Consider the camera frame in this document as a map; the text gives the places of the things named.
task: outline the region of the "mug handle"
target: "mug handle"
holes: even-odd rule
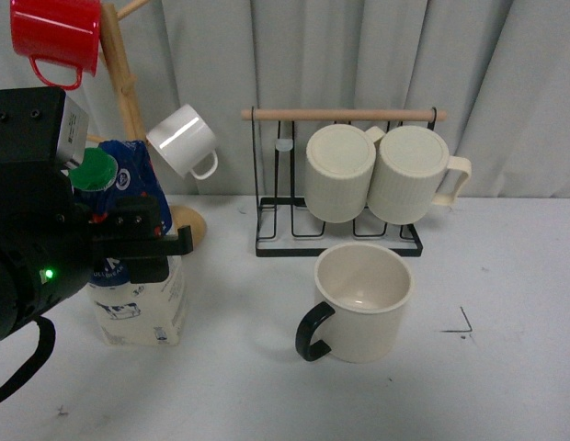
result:
[[[193,175],[193,177],[199,180],[203,180],[213,175],[213,172],[215,172],[215,170],[218,168],[218,153],[216,153],[214,150],[213,152],[211,152],[211,154],[213,154],[213,165],[211,166],[210,170],[205,172],[203,175],[198,175],[193,170],[191,170],[190,172]]]
[[[456,198],[459,196],[461,192],[462,186],[464,186],[467,181],[471,178],[471,161],[467,158],[461,158],[459,156],[451,156],[449,158],[449,164],[447,165],[447,169],[449,170],[457,170],[461,172],[459,176],[459,180],[454,186],[452,193],[448,195],[443,195],[437,193],[434,195],[432,199],[432,203],[436,205],[452,205]]]
[[[315,361],[332,350],[324,340],[318,340],[313,345],[311,342],[318,327],[335,312],[334,308],[323,301],[315,305],[302,318],[295,334],[295,350],[304,360]]]
[[[41,74],[40,69],[38,68],[38,65],[36,64],[36,60],[45,60],[47,62],[57,62],[57,63],[62,63],[62,62],[60,60],[55,59],[55,58],[40,57],[38,55],[30,55],[29,63],[31,64],[31,68],[34,71],[34,73],[36,74],[36,76],[40,79],[40,81],[42,81],[45,85],[50,85],[53,87],[60,87],[64,90],[75,90],[79,87],[79,85],[81,85],[81,80],[83,79],[83,69],[81,67],[71,65],[71,67],[74,67],[76,70],[76,81],[74,82],[74,84],[72,84],[72,85],[57,85],[57,84],[53,83],[52,81],[46,79],[44,77],[44,75]]]
[[[371,141],[373,141],[374,144],[382,140],[385,136],[385,132],[379,129],[377,126],[371,127],[365,131],[365,134],[370,138]]]

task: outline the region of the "green led light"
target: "green led light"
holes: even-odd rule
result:
[[[40,271],[40,282],[42,285],[50,282],[54,276],[56,276],[56,271],[50,268],[41,269]]]

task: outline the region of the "black mug handle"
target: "black mug handle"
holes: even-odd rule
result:
[[[336,311],[325,301],[315,305],[305,317],[302,318],[295,334],[295,349],[306,361],[315,361],[325,356],[332,349],[324,340],[318,340],[313,345],[312,337],[325,319],[334,315]]]

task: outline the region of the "mug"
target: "mug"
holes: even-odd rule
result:
[[[14,51],[29,58],[31,67],[46,85],[65,90],[81,85],[83,71],[95,76],[99,48],[99,0],[11,0],[11,40]],[[37,61],[76,70],[72,85],[46,79]]]
[[[305,204],[318,219],[342,223],[365,208],[375,165],[378,127],[362,131],[347,124],[321,128],[306,150]]]
[[[320,254],[313,278],[316,306],[295,335],[303,359],[332,353],[364,363],[392,349],[415,286],[402,257],[374,243],[342,243]],[[314,334],[319,340],[311,344]]]
[[[183,178],[191,173],[196,179],[210,177],[218,168],[218,141],[203,118],[185,105],[146,134],[146,139]],[[193,171],[207,155],[213,164],[202,175]]]
[[[447,170],[461,172],[452,193],[436,193]],[[367,205],[382,221],[406,225],[424,217],[431,204],[452,205],[471,177],[471,162],[450,156],[432,130],[403,126],[381,141]]]

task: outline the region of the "blue packaging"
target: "blue packaging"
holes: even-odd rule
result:
[[[153,196],[158,199],[163,226],[166,234],[172,226],[171,211],[165,193],[160,187],[143,141],[104,141],[98,146],[111,155],[118,163],[116,179],[108,188],[99,191],[84,191],[76,188],[76,202],[87,205],[93,220],[103,221],[108,211],[115,208],[116,200],[126,196]],[[99,287],[115,287],[130,281],[128,268],[118,259],[107,258],[104,271],[93,273],[90,283]]]

